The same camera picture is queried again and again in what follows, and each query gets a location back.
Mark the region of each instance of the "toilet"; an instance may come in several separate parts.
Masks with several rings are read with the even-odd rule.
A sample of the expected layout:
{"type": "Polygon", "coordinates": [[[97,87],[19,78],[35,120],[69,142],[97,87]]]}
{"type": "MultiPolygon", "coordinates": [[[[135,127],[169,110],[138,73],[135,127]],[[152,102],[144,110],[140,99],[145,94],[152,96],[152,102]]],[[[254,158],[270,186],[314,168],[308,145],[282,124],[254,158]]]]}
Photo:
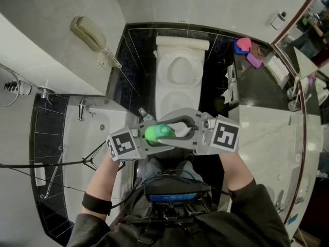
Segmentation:
{"type": "Polygon", "coordinates": [[[315,88],[318,94],[319,105],[321,105],[329,96],[329,90],[326,89],[326,87],[327,84],[324,81],[319,78],[315,80],[315,88]]]}
{"type": "MultiPolygon", "coordinates": [[[[156,44],[156,118],[181,108],[198,110],[209,41],[157,36],[156,44]]],[[[175,130],[176,136],[185,136],[189,131],[184,123],[170,127],[175,130]]]]}

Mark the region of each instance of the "shower hose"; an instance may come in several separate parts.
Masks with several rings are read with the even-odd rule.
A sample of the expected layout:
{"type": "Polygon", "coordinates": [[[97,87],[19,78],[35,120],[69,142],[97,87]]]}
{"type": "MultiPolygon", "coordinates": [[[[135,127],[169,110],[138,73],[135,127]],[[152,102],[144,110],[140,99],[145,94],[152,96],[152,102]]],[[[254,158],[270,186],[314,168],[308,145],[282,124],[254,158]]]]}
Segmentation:
{"type": "Polygon", "coordinates": [[[4,70],[8,71],[8,72],[9,72],[9,73],[15,78],[15,80],[16,80],[16,82],[17,82],[17,85],[18,85],[17,94],[16,94],[14,100],[13,100],[11,103],[9,103],[9,104],[1,104],[1,103],[0,103],[0,107],[8,107],[8,106],[11,106],[14,102],[16,102],[16,100],[17,100],[17,98],[18,98],[18,96],[19,96],[19,94],[20,94],[20,87],[21,87],[21,84],[20,84],[20,81],[19,81],[19,79],[18,79],[16,73],[15,73],[13,70],[11,70],[10,68],[8,68],[8,67],[2,65],[1,63],[0,63],[0,68],[3,68],[4,70]]]}

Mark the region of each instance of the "black wristband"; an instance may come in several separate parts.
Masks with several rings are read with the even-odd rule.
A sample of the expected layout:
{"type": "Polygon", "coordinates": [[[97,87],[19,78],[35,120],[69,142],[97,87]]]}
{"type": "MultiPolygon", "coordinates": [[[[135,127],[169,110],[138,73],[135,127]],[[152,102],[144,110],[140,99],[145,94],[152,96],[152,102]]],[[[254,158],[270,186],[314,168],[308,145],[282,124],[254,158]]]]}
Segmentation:
{"type": "Polygon", "coordinates": [[[256,185],[257,185],[256,181],[255,179],[253,179],[248,185],[244,186],[243,188],[240,188],[238,190],[229,190],[229,193],[231,194],[231,198],[234,199],[238,195],[248,191],[249,189],[255,187],[256,185]]]}
{"type": "Polygon", "coordinates": [[[99,214],[106,214],[109,216],[109,213],[111,212],[112,202],[98,199],[85,192],[83,195],[82,206],[84,206],[90,211],[99,214]]]}

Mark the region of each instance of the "gray shirt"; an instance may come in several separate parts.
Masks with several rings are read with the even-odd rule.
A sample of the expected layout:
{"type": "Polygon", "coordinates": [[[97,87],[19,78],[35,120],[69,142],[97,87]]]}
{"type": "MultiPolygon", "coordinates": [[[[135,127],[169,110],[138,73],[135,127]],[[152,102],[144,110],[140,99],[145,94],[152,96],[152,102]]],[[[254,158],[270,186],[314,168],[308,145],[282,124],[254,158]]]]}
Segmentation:
{"type": "MultiPolygon", "coordinates": [[[[143,197],[137,200],[132,213],[119,220],[112,231],[103,220],[79,214],[68,246],[135,246],[146,226],[129,220],[140,219],[144,202],[143,197]]],[[[195,221],[209,239],[204,246],[290,246],[285,227],[261,184],[238,193],[232,199],[231,213],[215,211],[195,216],[195,221]]],[[[168,226],[152,246],[199,245],[182,227],[168,226]]]]}

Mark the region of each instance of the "person's arm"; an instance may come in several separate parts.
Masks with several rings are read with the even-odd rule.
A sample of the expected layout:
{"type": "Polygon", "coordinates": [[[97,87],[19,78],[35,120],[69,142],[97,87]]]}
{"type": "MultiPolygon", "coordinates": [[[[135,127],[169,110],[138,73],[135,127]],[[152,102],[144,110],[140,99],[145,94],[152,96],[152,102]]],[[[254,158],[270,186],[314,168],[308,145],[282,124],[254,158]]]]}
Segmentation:
{"type": "MultiPolygon", "coordinates": [[[[314,28],[315,32],[319,35],[319,37],[323,37],[323,32],[322,30],[311,20],[309,21],[309,24],[314,28]]],[[[326,38],[323,38],[323,42],[326,44],[327,40],[326,38]]]]}
{"type": "Polygon", "coordinates": [[[253,176],[238,153],[220,154],[229,190],[244,188],[253,181],[253,176]]]}
{"type": "MultiPolygon", "coordinates": [[[[114,162],[109,153],[90,181],[86,193],[94,198],[111,201],[114,181],[117,176],[119,162],[114,162]]],[[[82,213],[77,215],[68,247],[92,246],[109,232],[105,223],[106,214],[100,214],[82,207],[82,213]]]]}
{"type": "Polygon", "coordinates": [[[256,184],[237,153],[220,154],[231,192],[231,213],[240,217],[270,246],[290,246],[286,229],[262,184],[256,184]]]}
{"type": "MultiPolygon", "coordinates": [[[[120,162],[114,162],[107,152],[102,163],[95,172],[90,181],[86,193],[95,198],[110,201],[114,187],[115,178],[119,169],[120,162]]],[[[106,214],[99,214],[82,207],[82,213],[91,214],[106,220],[106,214]]]]}

